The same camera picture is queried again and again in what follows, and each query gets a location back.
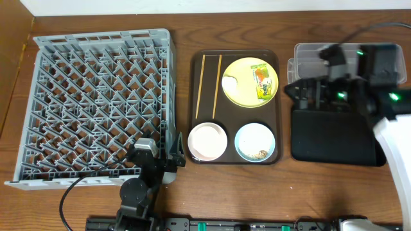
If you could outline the green orange snack wrapper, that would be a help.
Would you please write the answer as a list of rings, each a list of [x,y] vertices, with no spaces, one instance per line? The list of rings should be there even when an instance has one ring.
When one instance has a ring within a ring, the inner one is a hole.
[[[251,69],[254,81],[256,82],[257,98],[260,101],[270,99],[272,97],[273,83],[267,64],[252,65]]]

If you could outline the light blue bowl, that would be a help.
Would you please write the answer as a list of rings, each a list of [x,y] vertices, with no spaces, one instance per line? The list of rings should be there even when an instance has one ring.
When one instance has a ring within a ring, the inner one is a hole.
[[[264,162],[274,154],[275,136],[267,126],[261,123],[249,123],[237,131],[234,147],[242,159],[252,163]],[[268,151],[268,156],[262,160],[251,159],[250,156],[260,150]]]

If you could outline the white tissue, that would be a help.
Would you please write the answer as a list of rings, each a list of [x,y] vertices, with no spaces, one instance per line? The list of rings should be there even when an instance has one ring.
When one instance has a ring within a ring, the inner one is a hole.
[[[235,77],[232,76],[224,76],[222,78],[222,87],[224,92],[229,95],[229,94],[235,94],[237,91],[237,84],[238,81]]]

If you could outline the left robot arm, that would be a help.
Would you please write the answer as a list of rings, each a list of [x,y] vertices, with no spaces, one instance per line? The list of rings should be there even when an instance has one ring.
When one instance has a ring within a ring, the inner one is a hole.
[[[154,207],[161,185],[172,183],[178,168],[186,165],[182,134],[177,135],[170,152],[161,156],[155,141],[146,132],[129,146],[125,159],[139,167],[140,174],[121,186],[121,206],[114,230],[166,230],[165,222],[155,214]]]

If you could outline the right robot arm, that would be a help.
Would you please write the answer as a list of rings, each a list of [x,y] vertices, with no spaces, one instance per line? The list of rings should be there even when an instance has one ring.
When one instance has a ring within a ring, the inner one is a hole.
[[[299,43],[284,93],[296,160],[389,165],[410,229],[410,90],[402,48],[390,43]]]

